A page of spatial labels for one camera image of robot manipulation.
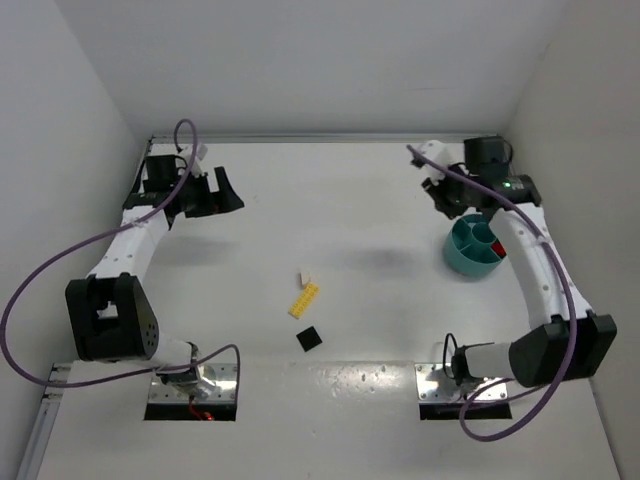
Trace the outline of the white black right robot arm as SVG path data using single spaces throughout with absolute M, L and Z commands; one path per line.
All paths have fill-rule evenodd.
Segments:
M 568 274 L 548 231 L 541 195 L 526 174 L 513 174 L 513 148 L 500 136 L 463 142 L 457 161 L 449 146 L 427 140 L 412 163 L 437 211 L 453 220 L 462 257 L 487 262 L 501 246 L 522 291 L 529 332 L 517 340 L 458 346 L 451 359 L 457 384 L 507 378 L 523 387 L 590 378 L 617 335 L 609 314 L 596 313 Z

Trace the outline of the yellow long lego plate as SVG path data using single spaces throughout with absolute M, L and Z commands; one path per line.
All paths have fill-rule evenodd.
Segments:
M 308 283 L 290 306 L 288 314 L 295 319 L 300 319 L 313 303 L 319 292 L 319 286 Z

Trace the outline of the red long lego brick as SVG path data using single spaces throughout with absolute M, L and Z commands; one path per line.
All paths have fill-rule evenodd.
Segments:
M 499 240 L 495 240 L 493 242 L 493 244 L 491 245 L 491 249 L 499 258 L 506 257 L 506 251 Z

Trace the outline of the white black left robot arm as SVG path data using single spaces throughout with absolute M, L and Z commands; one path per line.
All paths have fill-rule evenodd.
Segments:
M 214 392 L 213 370 L 199 363 L 198 347 L 164 334 L 143 289 L 162 237 L 179 216 L 200 218 L 243 208 L 226 171 L 214 170 L 211 189 L 198 165 L 185 171 L 185 153 L 151 155 L 139 167 L 125 199 L 122 223 L 100 262 L 65 290 L 76 351 L 86 362 L 149 366 L 165 385 L 197 399 Z

